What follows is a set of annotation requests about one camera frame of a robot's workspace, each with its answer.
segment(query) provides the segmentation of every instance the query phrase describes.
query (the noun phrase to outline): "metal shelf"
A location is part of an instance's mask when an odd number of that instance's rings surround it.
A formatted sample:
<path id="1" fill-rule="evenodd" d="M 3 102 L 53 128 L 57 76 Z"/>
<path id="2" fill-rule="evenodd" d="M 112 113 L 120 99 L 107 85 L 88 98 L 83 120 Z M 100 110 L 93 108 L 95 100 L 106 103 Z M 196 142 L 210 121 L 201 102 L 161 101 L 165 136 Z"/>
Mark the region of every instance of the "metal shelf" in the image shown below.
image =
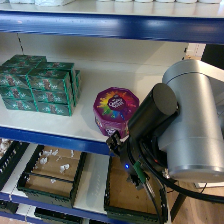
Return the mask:
<path id="1" fill-rule="evenodd" d="M 103 70 L 82 70 L 82 93 L 72 117 L 7 110 L 0 99 L 0 136 L 108 155 L 109 150 L 95 124 L 93 103 L 97 94 L 112 86 L 130 89 L 142 101 L 162 74 L 144 75 Z"/>
<path id="2" fill-rule="evenodd" d="M 221 4 L 79 0 L 62 7 L 0 5 L 0 32 L 223 44 Z"/>
<path id="3" fill-rule="evenodd" d="M 37 145 L 30 144 L 14 172 L 5 184 L 0 194 L 0 199 L 14 203 L 32 205 L 52 211 L 75 215 L 83 218 L 100 220 L 112 224 L 127 224 L 118 220 L 109 219 L 104 211 L 104 192 L 106 188 L 107 170 L 109 157 L 97 154 L 88 154 L 86 163 L 79 183 L 74 208 L 69 209 L 62 206 L 30 200 L 25 193 L 18 191 L 16 186 L 19 176 L 25 169 Z"/>

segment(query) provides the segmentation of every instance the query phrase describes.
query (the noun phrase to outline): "stack of green boxes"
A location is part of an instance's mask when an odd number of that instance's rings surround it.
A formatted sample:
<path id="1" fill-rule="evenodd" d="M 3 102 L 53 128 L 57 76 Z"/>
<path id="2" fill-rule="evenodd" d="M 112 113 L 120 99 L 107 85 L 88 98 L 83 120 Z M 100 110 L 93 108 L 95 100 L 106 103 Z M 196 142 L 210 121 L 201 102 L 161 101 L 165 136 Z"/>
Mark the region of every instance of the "stack of green boxes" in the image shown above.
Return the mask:
<path id="1" fill-rule="evenodd" d="M 71 116 L 80 96 L 80 71 L 74 63 L 41 62 L 28 74 L 40 112 Z"/>
<path id="2" fill-rule="evenodd" d="M 15 55 L 0 66 L 0 94 L 7 109 L 37 111 L 27 75 L 44 56 Z"/>
<path id="3" fill-rule="evenodd" d="M 16 55 L 3 66 L 0 67 L 0 94 L 8 109 L 72 115 L 81 91 L 81 73 L 74 70 L 74 63 Z"/>

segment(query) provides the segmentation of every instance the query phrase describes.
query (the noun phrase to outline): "product box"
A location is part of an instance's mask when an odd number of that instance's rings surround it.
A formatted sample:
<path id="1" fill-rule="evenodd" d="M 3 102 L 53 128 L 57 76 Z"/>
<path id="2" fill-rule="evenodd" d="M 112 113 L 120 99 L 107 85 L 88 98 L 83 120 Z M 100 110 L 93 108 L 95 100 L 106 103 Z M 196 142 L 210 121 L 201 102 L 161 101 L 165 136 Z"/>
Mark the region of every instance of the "product box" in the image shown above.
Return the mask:
<path id="1" fill-rule="evenodd" d="M 8 110 L 37 111 L 33 100 L 16 100 L 3 98 L 3 102 Z"/>
<path id="2" fill-rule="evenodd" d="M 0 86 L 29 88 L 27 75 L 32 68 L 10 68 L 0 66 Z"/>
<path id="3" fill-rule="evenodd" d="M 40 62 L 38 69 L 62 70 L 69 72 L 70 82 L 76 81 L 75 64 L 65 62 Z"/>
<path id="4" fill-rule="evenodd" d="M 46 62 L 47 58 L 46 58 L 46 56 L 16 54 L 10 59 L 10 61 Z"/>
<path id="5" fill-rule="evenodd" d="M 4 67 L 13 67 L 13 68 L 35 68 L 40 62 L 39 61 L 15 61 L 8 60 L 2 64 Z"/>
<path id="6" fill-rule="evenodd" d="M 51 224 L 82 224 L 83 219 L 73 215 L 68 215 L 60 212 L 54 212 L 47 209 L 36 208 L 34 215 L 41 218 L 46 223 Z"/>
<path id="7" fill-rule="evenodd" d="M 119 131 L 128 135 L 128 121 L 139 107 L 139 99 L 128 89 L 111 87 L 100 92 L 93 105 L 95 122 L 105 136 Z"/>
<path id="8" fill-rule="evenodd" d="M 33 69 L 28 74 L 28 80 L 33 89 L 63 91 L 67 94 L 71 88 L 69 73 L 66 71 Z"/>
<path id="9" fill-rule="evenodd" d="M 39 102 L 69 104 L 73 101 L 71 88 L 67 91 L 67 94 L 65 92 L 52 92 L 37 89 L 32 89 L 32 92 L 34 99 Z"/>
<path id="10" fill-rule="evenodd" d="M 36 105 L 39 112 L 63 116 L 72 116 L 75 109 L 73 100 L 69 104 L 43 103 L 36 101 Z"/>
<path id="11" fill-rule="evenodd" d="M 0 86 L 0 95 L 2 96 L 2 98 L 33 100 L 32 92 L 30 89 L 24 89 L 16 86 Z"/>
<path id="12" fill-rule="evenodd" d="M 107 183 L 104 196 L 104 210 L 111 219 L 128 223 L 158 223 L 158 216 L 152 200 L 143 189 L 137 190 L 135 185 L 127 182 L 128 174 L 121 166 L 120 158 L 111 157 L 108 167 Z M 164 223 L 168 219 L 166 195 L 153 177 L 150 185 L 155 192 L 155 201 Z"/>
<path id="13" fill-rule="evenodd" d="M 86 153 L 38 145 L 17 189 L 29 199 L 73 208 Z"/>

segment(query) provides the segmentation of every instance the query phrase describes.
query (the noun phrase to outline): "cardboard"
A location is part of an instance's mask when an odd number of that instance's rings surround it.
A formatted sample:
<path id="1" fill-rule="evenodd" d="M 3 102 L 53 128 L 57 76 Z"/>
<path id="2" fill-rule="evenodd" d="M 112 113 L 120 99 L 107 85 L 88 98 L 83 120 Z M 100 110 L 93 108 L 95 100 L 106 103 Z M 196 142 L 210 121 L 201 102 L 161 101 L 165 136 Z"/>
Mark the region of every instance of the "cardboard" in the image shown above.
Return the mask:
<path id="1" fill-rule="evenodd" d="M 132 183 L 126 180 L 128 174 L 123 170 L 119 158 L 113 158 L 110 172 L 110 206 L 156 214 L 152 201 L 148 198 L 144 189 L 138 191 Z M 156 203 L 160 205 L 159 188 L 151 178 L 150 183 L 156 194 Z"/>
<path id="2" fill-rule="evenodd" d="M 26 182 L 26 188 L 33 190 L 44 191 L 52 194 L 57 194 L 65 197 L 70 196 L 70 191 L 72 189 L 71 183 L 65 183 L 62 181 L 56 181 L 51 183 L 51 179 L 31 176 L 29 181 Z"/>
<path id="3" fill-rule="evenodd" d="M 74 181 L 81 152 L 73 151 L 74 155 L 73 157 L 71 157 L 71 150 L 68 149 L 61 149 L 51 146 L 45 146 L 43 149 L 43 151 L 48 152 L 50 150 L 52 150 L 52 152 L 58 150 L 57 155 L 41 155 L 32 172 L 36 174 L 51 176 L 51 179 L 54 179 L 54 177 L 56 177 L 64 180 Z M 46 157 L 47 163 L 40 164 L 40 160 Z M 69 169 L 61 173 L 60 166 L 66 164 L 69 164 Z M 72 190 L 73 186 L 72 183 L 66 183 L 59 180 L 56 180 L 54 183 L 52 183 L 51 179 L 30 175 L 30 178 L 26 182 L 25 187 L 69 197 L 70 191 Z"/>

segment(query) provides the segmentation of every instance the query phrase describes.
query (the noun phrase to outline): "cable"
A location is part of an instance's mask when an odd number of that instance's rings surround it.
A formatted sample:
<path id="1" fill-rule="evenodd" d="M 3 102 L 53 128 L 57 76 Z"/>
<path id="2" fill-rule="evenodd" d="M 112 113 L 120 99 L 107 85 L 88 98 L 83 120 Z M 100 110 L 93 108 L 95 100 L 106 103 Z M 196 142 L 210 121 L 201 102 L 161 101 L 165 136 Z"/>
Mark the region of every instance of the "cable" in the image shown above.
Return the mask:
<path id="1" fill-rule="evenodd" d="M 148 189 L 147 185 L 146 185 L 146 184 L 143 184 L 143 186 L 144 186 L 144 188 L 145 188 L 145 190 L 146 190 L 146 193 L 147 193 L 149 199 L 152 200 L 152 203 L 153 203 L 153 205 L 154 205 L 154 207 L 155 207 L 155 210 L 156 210 L 156 214 L 157 214 L 159 223 L 160 223 L 160 224 L 163 224 L 164 222 L 162 221 L 161 216 L 160 216 L 160 214 L 159 214 L 159 209 L 158 209 L 158 207 L 157 207 L 156 200 L 155 200 L 154 197 L 152 196 L 152 193 L 151 193 L 150 190 Z"/>
<path id="2" fill-rule="evenodd" d="M 192 197 L 192 198 L 195 198 L 195 199 L 224 204 L 224 197 L 197 193 L 197 192 L 184 189 L 182 187 L 179 187 L 179 186 L 171 183 L 169 180 L 167 180 L 165 177 L 163 177 L 157 170 L 155 170 L 152 167 L 152 165 L 146 160 L 146 158 L 145 158 L 145 156 L 144 156 L 144 154 L 143 154 L 143 152 L 142 152 L 142 150 L 140 148 L 140 144 L 139 144 L 139 147 L 137 147 L 137 149 L 138 149 L 139 154 L 141 155 L 143 161 L 145 162 L 145 165 L 150 170 L 150 172 L 153 175 L 155 175 L 167 187 L 172 188 L 175 191 L 177 191 L 177 192 L 179 192 L 179 193 L 181 193 L 183 195 L 186 195 L 186 196 L 189 196 L 189 197 Z"/>
<path id="3" fill-rule="evenodd" d="M 200 192 L 200 194 L 203 193 L 203 191 L 205 190 L 205 188 L 207 187 L 207 183 L 205 184 L 205 186 L 203 187 L 202 191 Z"/>

